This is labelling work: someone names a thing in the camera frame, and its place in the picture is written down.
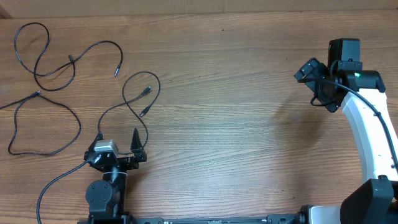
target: metal connector tip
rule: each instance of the metal connector tip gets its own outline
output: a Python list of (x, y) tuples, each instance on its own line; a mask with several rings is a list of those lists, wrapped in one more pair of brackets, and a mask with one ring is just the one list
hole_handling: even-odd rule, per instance
[(119, 68), (116, 69), (114, 76), (116, 77), (116, 75), (118, 75), (118, 73), (119, 73)]

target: wooden table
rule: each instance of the wooden table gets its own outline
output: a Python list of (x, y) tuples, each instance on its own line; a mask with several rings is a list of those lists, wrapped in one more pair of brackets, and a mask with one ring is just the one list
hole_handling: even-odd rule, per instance
[[(43, 91), (79, 116), (79, 138), (52, 157), (11, 156), (16, 106), (0, 110), (0, 222), (35, 223), (37, 197), (56, 176), (83, 162), (97, 134), (102, 112), (123, 102), (121, 87), (140, 70), (158, 74), (159, 99), (144, 121), (149, 128), (148, 161), (129, 171), (127, 209), (136, 217), (253, 217), (295, 213), (301, 205), (340, 203), (361, 185), (361, 166), (349, 124), (341, 113), (312, 107), (312, 93), (293, 74), (311, 57), (326, 63), (328, 41), (361, 39), (364, 69), (378, 70), (387, 88), (392, 123), (398, 125), (398, 11), (270, 12), (174, 16), (119, 16), (37, 19), (50, 31), (39, 72), (49, 72), (100, 40), (124, 51), (96, 46), (76, 63), (66, 89)], [(0, 21), (0, 105), (39, 90), (16, 59), (13, 39), (32, 20)], [(27, 66), (45, 43), (40, 27), (27, 27), (18, 39)], [(72, 75), (41, 78), (49, 88)], [(155, 79), (134, 78), (133, 98)], [(133, 108), (141, 111), (151, 93)], [(50, 152), (77, 132), (73, 116), (39, 98), (18, 114), (13, 151)], [(103, 120), (106, 139), (121, 151), (143, 127), (127, 107)], [(88, 215), (85, 191), (101, 173), (86, 166), (59, 180), (45, 194), (44, 223), (76, 223)]]

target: wood grain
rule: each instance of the wood grain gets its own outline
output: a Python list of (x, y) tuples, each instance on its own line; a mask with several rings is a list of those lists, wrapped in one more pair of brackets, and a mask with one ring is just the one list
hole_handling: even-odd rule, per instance
[(395, 9), (398, 0), (0, 0), (7, 18)]
[[(10, 156), (15, 106), (0, 110), (0, 223), (35, 223), (42, 188), (83, 161), (96, 136), (97, 120), (123, 101), (121, 87), (140, 70), (158, 74), (162, 92), (144, 121), (148, 162), (129, 172), (127, 209), (136, 217), (200, 218), (296, 212), (301, 205), (340, 203), (361, 185), (353, 135), (341, 111), (310, 106), (310, 90), (293, 74), (309, 58), (327, 61), (331, 39), (361, 39), (364, 69), (378, 70), (388, 107), (398, 125), (398, 11), (269, 12), (247, 14), (118, 16), (38, 19), (51, 43), (39, 63), (49, 72), (99, 40), (76, 63), (66, 89), (43, 92), (69, 106), (82, 122), (80, 137), (53, 157)], [(16, 30), (32, 20), (0, 21), (0, 105), (39, 88), (16, 59)], [(18, 39), (21, 58), (32, 68), (45, 32), (27, 27)], [(71, 75), (41, 78), (61, 86)], [(127, 85), (135, 97), (155, 79), (139, 76)], [(135, 102), (140, 111), (154, 94)], [(49, 152), (77, 132), (63, 108), (35, 98), (18, 114), (14, 151)], [(123, 151), (134, 127), (126, 107), (104, 117), (103, 132)], [(85, 190), (98, 171), (84, 167), (51, 186), (42, 201), (44, 223), (76, 223), (88, 214)]]

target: robotic arm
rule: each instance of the robotic arm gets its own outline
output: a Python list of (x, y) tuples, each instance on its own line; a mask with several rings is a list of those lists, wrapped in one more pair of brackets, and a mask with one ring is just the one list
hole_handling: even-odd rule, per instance
[(304, 206), (297, 214), (257, 218), (178, 219), (134, 218), (124, 211), (127, 170), (138, 169), (146, 154), (135, 130), (131, 145), (134, 156), (117, 158), (112, 140), (99, 133), (85, 154), (95, 155), (90, 166), (103, 173), (86, 191), (90, 205), (87, 222), (80, 224), (353, 224), (398, 223), (398, 139), (387, 111), (386, 88), (377, 71), (362, 71), (358, 39), (332, 40), (328, 65), (312, 58), (294, 75), (334, 113), (342, 107), (353, 130), (361, 159), (363, 185), (341, 205)]

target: wooden surface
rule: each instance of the wooden surface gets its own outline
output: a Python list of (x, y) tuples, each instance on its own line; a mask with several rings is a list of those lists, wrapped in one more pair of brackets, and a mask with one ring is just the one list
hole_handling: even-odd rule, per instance
[[(16, 59), (13, 39), (33, 20), (0, 21), (0, 105), (39, 90)], [(301, 205), (340, 203), (361, 185), (353, 135), (341, 110), (312, 107), (310, 90), (293, 74), (311, 57), (327, 61), (328, 41), (361, 39), (364, 69), (378, 70), (387, 88), (392, 123), (398, 125), (398, 11), (269, 12), (184, 16), (119, 16), (39, 19), (51, 43), (40, 73), (68, 62), (99, 40), (76, 63), (66, 89), (43, 92), (73, 109), (80, 137), (53, 157), (10, 156), (15, 106), (0, 110), (0, 222), (35, 223), (37, 197), (56, 176), (83, 162), (96, 136), (97, 120), (121, 103), (126, 78), (140, 70), (158, 74), (162, 92), (144, 121), (149, 128), (148, 162), (129, 172), (127, 205), (137, 217), (200, 218), (262, 216), (296, 212)], [(45, 43), (45, 32), (27, 27), (19, 51), (29, 68)], [(41, 78), (63, 85), (71, 68)], [(155, 79), (131, 80), (128, 98)], [(154, 94), (133, 104), (142, 110)], [(77, 132), (74, 118), (41, 99), (18, 114), (14, 151), (49, 152)], [(127, 151), (132, 131), (142, 126), (126, 107), (104, 117), (106, 139)], [(44, 223), (75, 223), (88, 214), (85, 190), (101, 174), (87, 167), (51, 186), (42, 201)]]
[(0, 0), (6, 18), (395, 9), (398, 0)]

